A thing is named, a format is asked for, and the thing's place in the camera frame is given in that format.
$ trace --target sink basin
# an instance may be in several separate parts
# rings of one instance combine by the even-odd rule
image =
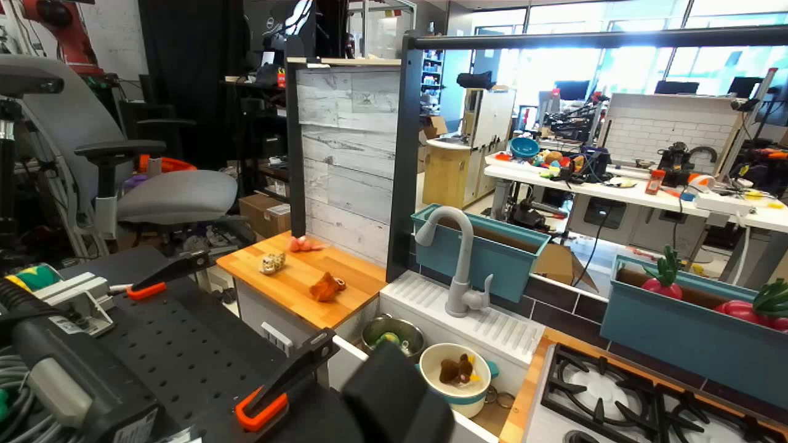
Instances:
[[[541,341],[543,326],[499,308],[484,308],[482,314],[452,317],[445,314],[445,293],[447,285],[412,272],[383,285],[380,299],[369,304],[367,310],[356,314],[355,320],[337,330],[350,341],[337,341],[340,352],[327,364],[329,384],[342,390],[346,378],[367,359],[367,354],[353,346],[353,337],[360,337],[360,326],[375,320],[380,314],[388,314],[413,322],[429,346],[461,343],[473,348],[487,362],[498,364],[499,374],[492,379],[492,388],[499,395],[516,396],[532,354]],[[452,440],[498,440],[498,436],[455,413]]]

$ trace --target blue container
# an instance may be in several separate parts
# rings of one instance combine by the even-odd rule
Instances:
[[[413,228],[423,228],[436,208],[426,208],[412,215]],[[468,215],[473,224],[473,256],[471,256],[471,285],[484,289],[484,279],[492,273],[491,296],[516,304],[525,284],[532,273],[537,256],[541,256],[550,237],[525,228],[505,224],[487,218]],[[459,228],[438,224],[434,245],[415,245],[415,264],[441,276],[452,276],[461,255]]]
[[[756,292],[679,273],[685,300],[673,300],[639,289],[643,268],[656,264],[617,256],[603,337],[788,410],[788,335],[713,310]]]

